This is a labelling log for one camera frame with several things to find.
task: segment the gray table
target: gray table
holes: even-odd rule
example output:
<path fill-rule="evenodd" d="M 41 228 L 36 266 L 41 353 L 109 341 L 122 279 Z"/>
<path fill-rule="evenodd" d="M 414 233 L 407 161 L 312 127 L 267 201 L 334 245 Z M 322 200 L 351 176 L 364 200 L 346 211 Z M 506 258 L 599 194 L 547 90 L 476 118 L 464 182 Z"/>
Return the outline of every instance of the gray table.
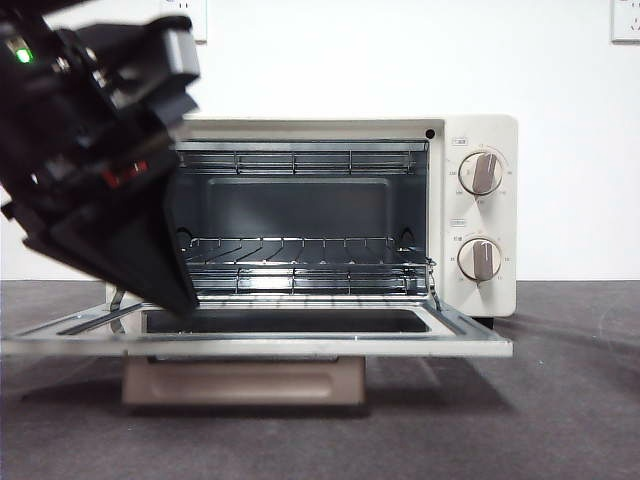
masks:
<path fill-rule="evenodd" d="M 2 478 L 637 479 L 640 282 L 519 285 L 510 360 L 370 359 L 367 414 L 119 404 L 117 359 L 2 359 Z M 5 282 L 15 331 L 101 302 Z"/>

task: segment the white knob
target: white knob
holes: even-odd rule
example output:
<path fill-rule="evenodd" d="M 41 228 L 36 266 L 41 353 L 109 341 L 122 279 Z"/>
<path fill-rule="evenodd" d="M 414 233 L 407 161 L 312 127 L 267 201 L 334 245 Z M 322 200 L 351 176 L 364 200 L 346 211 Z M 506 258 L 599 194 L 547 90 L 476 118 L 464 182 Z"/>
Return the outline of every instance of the white knob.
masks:
<path fill-rule="evenodd" d="M 502 182 L 502 163 L 495 153 L 472 153 L 462 161 L 458 178 L 467 192 L 489 195 Z"/>
<path fill-rule="evenodd" d="M 500 249 L 486 238 L 474 238 L 458 252 L 458 266 L 466 277 L 476 282 L 486 282 L 500 270 Z"/>

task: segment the wire rack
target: wire rack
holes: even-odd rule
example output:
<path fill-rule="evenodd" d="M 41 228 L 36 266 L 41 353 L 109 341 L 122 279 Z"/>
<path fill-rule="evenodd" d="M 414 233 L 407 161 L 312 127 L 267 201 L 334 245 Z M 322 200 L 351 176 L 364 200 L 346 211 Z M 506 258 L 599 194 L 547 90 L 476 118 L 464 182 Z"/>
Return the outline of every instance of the wire rack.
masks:
<path fill-rule="evenodd" d="M 398 246 L 392 237 L 194 238 L 184 249 L 190 265 L 398 265 L 428 263 L 424 251 Z"/>
<path fill-rule="evenodd" d="M 194 238 L 184 250 L 201 295 L 420 294 L 431 265 L 392 237 Z"/>
<path fill-rule="evenodd" d="M 426 294 L 424 268 L 358 269 L 191 269 L 199 296 L 207 294 Z"/>
<path fill-rule="evenodd" d="M 421 171 L 425 142 L 214 143 L 178 146 L 190 173 L 218 175 L 397 175 Z"/>

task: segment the green led light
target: green led light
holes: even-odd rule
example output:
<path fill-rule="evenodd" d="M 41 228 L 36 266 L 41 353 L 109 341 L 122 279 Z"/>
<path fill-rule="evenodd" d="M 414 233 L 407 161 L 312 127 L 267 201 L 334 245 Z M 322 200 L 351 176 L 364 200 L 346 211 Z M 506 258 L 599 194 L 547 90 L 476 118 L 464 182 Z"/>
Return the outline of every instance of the green led light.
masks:
<path fill-rule="evenodd" d="M 20 63 L 33 62 L 33 53 L 28 48 L 20 48 L 15 52 L 16 58 Z"/>

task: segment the oven foot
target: oven foot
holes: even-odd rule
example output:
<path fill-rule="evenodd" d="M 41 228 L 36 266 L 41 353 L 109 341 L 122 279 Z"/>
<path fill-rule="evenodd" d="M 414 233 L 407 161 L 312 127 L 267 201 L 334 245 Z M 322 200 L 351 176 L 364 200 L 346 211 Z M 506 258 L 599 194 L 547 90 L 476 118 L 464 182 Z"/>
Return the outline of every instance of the oven foot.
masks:
<path fill-rule="evenodd" d="M 490 330 L 493 330 L 493 321 L 495 320 L 493 317 L 473 317 L 473 319 L 478 322 L 480 325 L 483 325 Z"/>
<path fill-rule="evenodd" d="M 365 402 L 365 360 L 124 359 L 129 406 L 354 406 Z"/>

